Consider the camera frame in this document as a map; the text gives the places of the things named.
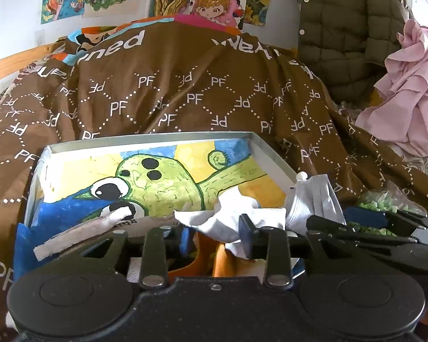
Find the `green cartoon frog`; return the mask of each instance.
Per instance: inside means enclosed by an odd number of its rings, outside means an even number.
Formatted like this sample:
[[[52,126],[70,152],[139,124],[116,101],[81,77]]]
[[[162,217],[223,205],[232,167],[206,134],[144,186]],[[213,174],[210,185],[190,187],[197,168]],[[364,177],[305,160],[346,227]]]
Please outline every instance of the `green cartoon frog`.
[[[119,164],[115,177],[95,182],[75,198],[117,201],[118,207],[133,204],[145,216],[163,217],[180,211],[186,203],[191,205],[191,211],[211,210],[223,190],[265,175],[251,155],[228,166],[227,155],[214,150],[208,154],[208,162],[217,171],[196,183],[173,158],[135,154]],[[98,214],[93,212],[84,221]]]

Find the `white face mask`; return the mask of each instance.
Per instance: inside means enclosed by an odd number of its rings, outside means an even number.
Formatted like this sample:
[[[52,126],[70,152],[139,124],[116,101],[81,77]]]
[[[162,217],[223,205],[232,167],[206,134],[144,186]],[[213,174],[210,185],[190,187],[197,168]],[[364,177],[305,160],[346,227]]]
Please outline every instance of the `white face mask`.
[[[345,225],[346,220],[328,176],[319,174],[309,179],[307,176],[305,172],[297,175],[295,188],[285,199],[285,228],[306,235],[306,220],[312,215]]]

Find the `transparent plastic bag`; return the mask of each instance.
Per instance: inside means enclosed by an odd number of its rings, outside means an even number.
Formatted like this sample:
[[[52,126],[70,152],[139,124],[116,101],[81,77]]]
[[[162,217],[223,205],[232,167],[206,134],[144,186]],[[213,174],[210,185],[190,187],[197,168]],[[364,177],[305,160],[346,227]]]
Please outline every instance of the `transparent plastic bag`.
[[[409,211],[426,216],[426,210],[409,200],[391,181],[387,181],[385,190],[368,190],[357,201],[357,206],[373,211]]]

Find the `pink ruffled garment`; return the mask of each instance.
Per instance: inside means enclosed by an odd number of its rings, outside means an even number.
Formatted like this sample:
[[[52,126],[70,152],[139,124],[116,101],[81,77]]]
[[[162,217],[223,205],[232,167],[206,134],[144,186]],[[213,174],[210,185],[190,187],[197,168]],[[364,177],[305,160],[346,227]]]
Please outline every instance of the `pink ruffled garment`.
[[[416,156],[428,156],[428,28],[415,20],[397,38],[402,49],[385,60],[388,73],[374,86],[385,101],[365,109],[356,126]]]

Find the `olive green puffer jacket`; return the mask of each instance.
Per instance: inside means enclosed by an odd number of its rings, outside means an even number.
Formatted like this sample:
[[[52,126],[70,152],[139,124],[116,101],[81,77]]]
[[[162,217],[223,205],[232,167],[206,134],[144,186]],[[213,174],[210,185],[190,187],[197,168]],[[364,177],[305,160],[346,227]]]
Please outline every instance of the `olive green puffer jacket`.
[[[399,50],[409,19],[406,0],[302,0],[298,58],[327,86],[335,102],[360,104]]]

